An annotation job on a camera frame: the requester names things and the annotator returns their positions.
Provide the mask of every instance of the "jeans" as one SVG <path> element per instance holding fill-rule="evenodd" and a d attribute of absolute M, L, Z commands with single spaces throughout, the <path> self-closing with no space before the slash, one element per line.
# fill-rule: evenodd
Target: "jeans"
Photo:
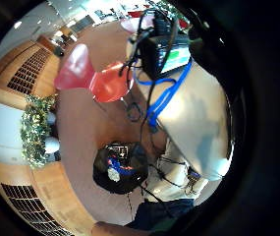
<path fill-rule="evenodd" d="M 135 220 L 126 226 L 140 230 L 168 230 L 180 216 L 194 207 L 193 199 L 179 199 L 164 202 L 173 217 L 170 217 L 161 203 L 145 201 L 139 205 Z"/>

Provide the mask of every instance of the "black bag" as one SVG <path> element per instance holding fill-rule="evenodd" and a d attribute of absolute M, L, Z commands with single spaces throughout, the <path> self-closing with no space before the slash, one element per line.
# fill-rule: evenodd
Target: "black bag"
<path fill-rule="evenodd" d="M 131 167 L 132 174 L 120 174 L 120 180 L 116 182 L 108 176 L 108 168 L 110 166 L 108 160 L 112 154 L 119 155 L 119 152 L 124 154 L 122 154 L 122 157 L 120 155 L 121 158 L 117 159 L 119 159 L 121 165 Z M 98 151 L 93 162 L 92 178 L 94 182 L 101 188 L 114 194 L 125 195 L 130 193 L 147 178 L 147 175 L 147 156 L 140 143 L 111 143 Z"/>

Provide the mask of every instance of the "white pot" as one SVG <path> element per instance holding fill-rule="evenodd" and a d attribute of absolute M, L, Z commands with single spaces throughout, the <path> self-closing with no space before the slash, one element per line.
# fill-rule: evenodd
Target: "white pot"
<path fill-rule="evenodd" d="M 48 125 L 54 125 L 55 124 L 55 120 L 56 120 L 55 114 L 53 114 L 51 111 L 48 111 L 48 115 L 47 115 Z"/>
<path fill-rule="evenodd" d="M 54 137 L 48 137 L 45 139 L 45 152 L 53 153 L 60 148 L 59 141 Z"/>

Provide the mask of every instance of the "wall vent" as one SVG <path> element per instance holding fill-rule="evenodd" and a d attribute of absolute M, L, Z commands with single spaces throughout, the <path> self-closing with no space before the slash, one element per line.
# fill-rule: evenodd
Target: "wall vent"
<path fill-rule="evenodd" d="M 24 94 L 30 94 L 33 85 L 41 72 L 47 58 L 51 53 L 44 48 L 40 48 L 15 73 L 7 87 Z"/>
<path fill-rule="evenodd" d="M 32 186 L 1 186 L 14 208 L 40 233 L 47 236 L 74 236 L 47 212 Z"/>

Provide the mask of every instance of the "white shirt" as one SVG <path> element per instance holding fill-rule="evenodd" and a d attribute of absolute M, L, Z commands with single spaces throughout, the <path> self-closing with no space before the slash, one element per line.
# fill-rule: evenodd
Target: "white shirt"
<path fill-rule="evenodd" d="M 196 199 L 208 183 L 207 179 L 200 177 L 192 188 L 187 188 L 189 183 L 187 177 L 189 164 L 169 139 L 167 140 L 165 153 L 153 165 L 164 173 L 164 177 L 168 181 L 160 178 L 156 168 L 149 166 L 146 189 L 163 202 L 178 199 Z M 146 191 L 143 191 L 143 196 L 150 202 L 158 202 L 154 196 Z"/>

